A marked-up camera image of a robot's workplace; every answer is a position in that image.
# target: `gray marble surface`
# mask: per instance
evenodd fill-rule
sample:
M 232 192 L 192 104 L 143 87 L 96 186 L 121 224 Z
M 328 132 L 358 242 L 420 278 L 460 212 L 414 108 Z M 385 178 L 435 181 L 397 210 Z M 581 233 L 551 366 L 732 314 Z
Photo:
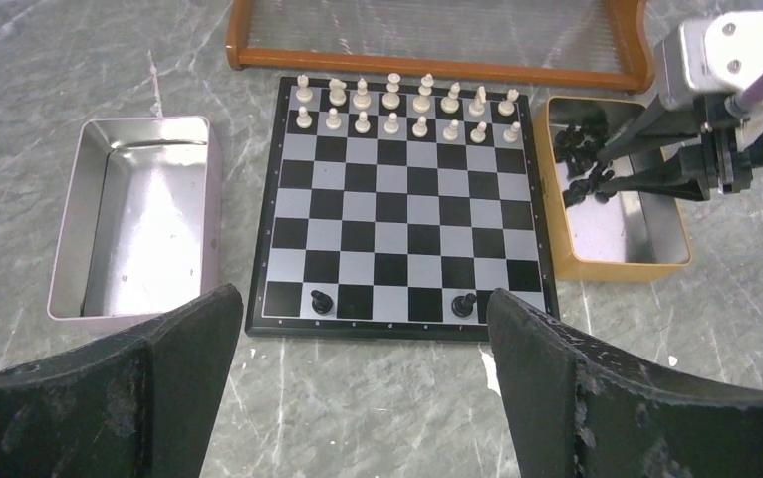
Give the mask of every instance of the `gray marble surface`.
M 92 339 L 45 313 L 88 119 L 211 119 L 226 156 L 221 278 L 247 294 L 286 72 L 228 68 L 228 3 L 0 2 L 0 369 Z M 647 31 L 656 42 L 684 18 L 735 6 L 650 0 Z M 621 96 L 521 91 L 535 112 L 554 94 Z M 763 388 L 763 171 L 743 194 L 681 207 L 691 266 L 653 285 L 559 283 L 562 319 L 646 359 Z M 242 336 L 202 475 L 518 476 L 486 364 L 478 345 Z

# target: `white chess piece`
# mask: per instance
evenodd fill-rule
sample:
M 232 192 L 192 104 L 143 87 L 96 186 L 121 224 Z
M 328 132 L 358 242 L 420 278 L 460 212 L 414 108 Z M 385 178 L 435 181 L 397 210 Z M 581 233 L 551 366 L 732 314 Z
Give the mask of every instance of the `white chess piece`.
M 367 112 L 358 113 L 356 121 L 356 131 L 360 134 L 366 134 L 370 130 L 370 122 L 367 121 Z
M 511 124 L 511 127 L 505 129 L 505 132 L 502 133 L 502 139 L 504 139 L 508 144 L 516 142 L 517 139 L 519 139 L 519 128 L 519 122 L 514 121 L 514 123 Z
M 299 114 L 297 115 L 297 126 L 302 129 L 311 127 L 311 117 L 308 115 L 308 109 L 305 107 L 300 107 Z
M 484 115 L 484 105 L 487 103 L 487 91 L 484 87 L 478 87 L 475 91 L 475 100 L 469 104 L 469 113 L 474 117 Z
M 503 117 L 510 117 L 513 115 L 514 106 L 513 103 L 519 98 L 519 92 L 510 89 L 508 90 L 508 96 L 501 102 L 499 102 L 499 114 Z
M 399 132 L 399 115 L 391 113 L 387 116 L 387 121 L 384 123 L 384 132 L 387 134 L 396 134 Z
M 337 78 L 332 78 L 332 80 L 329 81 L 329 103 L 336 107 L 346 103 L 347 94 L 344 92 L 344 88 L 346 87 L 346 83 L 338 80 Z
M 300 101 L 300 103 L 307 103 L 311 100 L 311 98 L 314 97 L 314 92 L 311 91 L 310 88 L 308 88 L 308 77 L 305 75 L 300 75 L 297 77 L 297 86 L 300 88 L 297 89 L 297 100 Z
M 419 96 L 413 99 L 413 110 L 417 113 L 425 113 L 431 109 L 431 87 L 434 86 L 434 77 L 429 73 L 419 81 Z
M 458 139 L 458 126 L 460 123 L 457 119 L 453 119 L 449 126 L 443 130 L 443 139 L 452 142 Z
M 469 138 L 472 139 L 472 142 L 480 144 L 487 138 L 487 133 L 485 131 L 487 131 L 487 123 L 482 121 L 469 134 Z
M 359 110 L 366 110 L 370 107 L 370 95 L 367 93 L 367 80 L 361 78 L 358 80 L 358 88 L 353 96 L 353 105 Z
M 341 127 L 341 117 L 338 115 L 337 108 L 329 109 L 329 117 L 326 118 L 326 127 L 334 131 Z
M 449 88 L 449 95 L 440 100 L 440 108 L 450 115 L 458 111 L 458 94 L 460 93 L 460 84 L 455 82 Z
M 402 77 L 399 74 L 391 73 L 387 75 L 387 93 L 381 97 L 381 104 L 388 110 L 395 110 L 399 107 L 399 82 Z
M 413 125 L 413 128 L 411 129 L 411 132 L 413 132 L 413 135 L 416 137 L 425 137 L 428 134 L 428 126 L 426 123 L 428 122 L 425 117 L 419 117 L 416 119 L 416 123 Z

